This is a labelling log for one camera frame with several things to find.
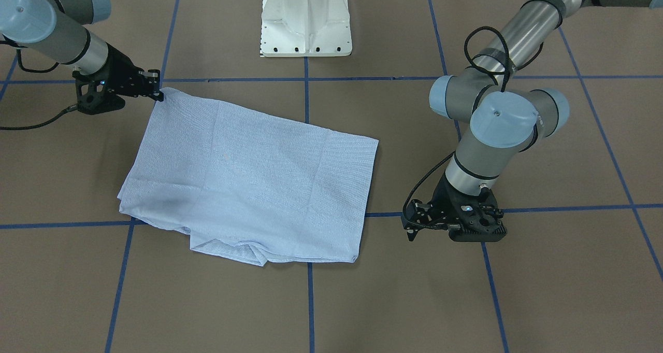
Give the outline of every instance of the blue cap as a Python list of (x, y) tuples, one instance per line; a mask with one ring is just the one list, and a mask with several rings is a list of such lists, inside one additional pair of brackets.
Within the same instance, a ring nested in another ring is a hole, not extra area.
[(649, 8), (661, 8), (663, 7), (663, 0), (652, 0), (651, 3), (649, 3)]
[(451, 119), (451, 117), (447, 114), (447, 86), (449, 86), (449, 80), (452, 77), (453, 75), (445, 75), (436, 79), (428, 95), (430, 108), (433, 112), (448, 119)]
[(111, 16), (111, 0), (92, 0), (92, 24)]
[(46, 39), (56, 23), (47, 0), (0, 0), (0, 32), (20, 44)]
[(529, 100), (514, 93), (495, 91), (481, 101), (469, 128), (484, 145), (511, 148), (532, 135), (537, 119), (537, 109)]
[(545, 89), (539, 89), (540, 91), (544, 91), (550, 97), (552, 100), (554, 100), (555, 105), (557, 106), (557, 114), (559, 114), (559, 117), (557, 117), (557, 126), (555, 127), (555, 131), (553, 131), (550, 135), (553, 135), (561, 129), (564, 124), (566, 124), (566, 121), (568, 121), (569, 116), (571, 115), (571, 107), (569, 105), (569, 101), (566, 99), (566, 96), (561, 93), (561, 91), (557, 89), (550, 89), (550, 88), (545, 88)]

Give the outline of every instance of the table surface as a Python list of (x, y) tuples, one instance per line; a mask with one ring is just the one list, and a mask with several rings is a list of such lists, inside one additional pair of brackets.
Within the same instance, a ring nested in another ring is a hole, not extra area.
[[(398, 211), (457, 144), (433, 80), (523, 0), (349, 0), (352, 55), (309, 59), (258, 56), (261, 0), (112, 3), (90, 30), (164, 86), (380, 140), (360, 256), (261, 268), (189, 251), (118, 213), (152, 101), (75, 112), (0, 132), (0, 351), (661, 350), (663, 10), (582, 9), (511, 80), (561, 90), (571, 118), (509, 164), (494, 189), (509, 235), (484, 245), (408, 243)], [(75, 101), (70, 70), (27, 74), (6, 46), (0, 79), (3, 126)]]

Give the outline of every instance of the white bracket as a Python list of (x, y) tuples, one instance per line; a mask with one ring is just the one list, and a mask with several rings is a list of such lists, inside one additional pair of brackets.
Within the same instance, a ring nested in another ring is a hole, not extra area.
[(348, 0), (263, 0), (262, 19), (262, 56), (347, 56), (352, 52)]

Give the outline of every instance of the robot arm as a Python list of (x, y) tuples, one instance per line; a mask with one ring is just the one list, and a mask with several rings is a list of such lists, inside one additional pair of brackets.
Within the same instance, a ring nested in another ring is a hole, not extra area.
[(109, 0), (0, 0), (0, 32), (73, 68), (78, 110), (88, 115), (121, 109), (124, 96), (162, 101), (161, 72), (131, 59), (81, 24), (106, 20)]
[(448, 119), (469, 122), (469, 129), (433, 199), (427, 204), (412, 200), (405, 206), (402, 222), (408, 239), (414, 240), (423, 228), (448, 230), (456, 242), (496, 242), (504, 237), (503, 213), (491, 188), (516, 153), (554, 135), (570, 113), (559, 91), (507, 91), (505, 80), (582, 6), (657, 3), (663, 0), (528, 0), (499, 37), (474, 58), (467, 56), (471, 67), (457, 77), (440, 77), (431, 88), (431, 108)]

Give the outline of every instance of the cloth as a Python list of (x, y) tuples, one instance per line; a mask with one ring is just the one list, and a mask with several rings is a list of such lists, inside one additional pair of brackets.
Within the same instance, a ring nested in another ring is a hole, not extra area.
[(377, 140), (163, 92), (120, 212), (253, 265), (357, 259)]

